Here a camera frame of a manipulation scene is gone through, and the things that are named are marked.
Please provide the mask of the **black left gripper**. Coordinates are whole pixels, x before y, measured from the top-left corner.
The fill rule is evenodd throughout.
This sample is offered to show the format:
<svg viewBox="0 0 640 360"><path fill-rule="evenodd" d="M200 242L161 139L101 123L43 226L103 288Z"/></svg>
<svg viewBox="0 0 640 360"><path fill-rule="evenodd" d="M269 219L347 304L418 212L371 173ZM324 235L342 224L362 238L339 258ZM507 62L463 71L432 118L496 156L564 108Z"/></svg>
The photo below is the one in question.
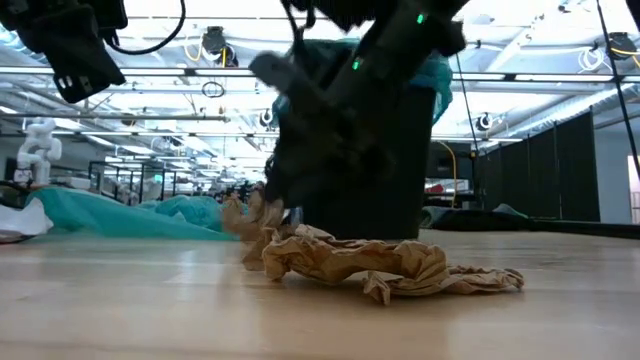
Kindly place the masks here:
<svg viewBox="0 0 640 360"><path fill-rule="evenodd" d="M92 5L44 4L33 29L66 102L77 103L125 82L105 48Z"/></svg>

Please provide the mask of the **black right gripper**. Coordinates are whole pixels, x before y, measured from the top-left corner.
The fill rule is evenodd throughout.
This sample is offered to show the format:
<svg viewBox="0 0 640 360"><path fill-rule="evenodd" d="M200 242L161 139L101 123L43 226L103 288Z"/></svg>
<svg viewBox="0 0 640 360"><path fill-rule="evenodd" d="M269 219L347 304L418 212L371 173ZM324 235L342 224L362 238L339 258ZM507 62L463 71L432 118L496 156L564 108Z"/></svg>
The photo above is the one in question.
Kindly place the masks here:
<svg viewBox="0 0 640 360"><path fill-rule="evenodd" d="M346 109L276 109L279 138L265 166L264 198L301 205L391 177L395 159L382 123Z"/></svg>

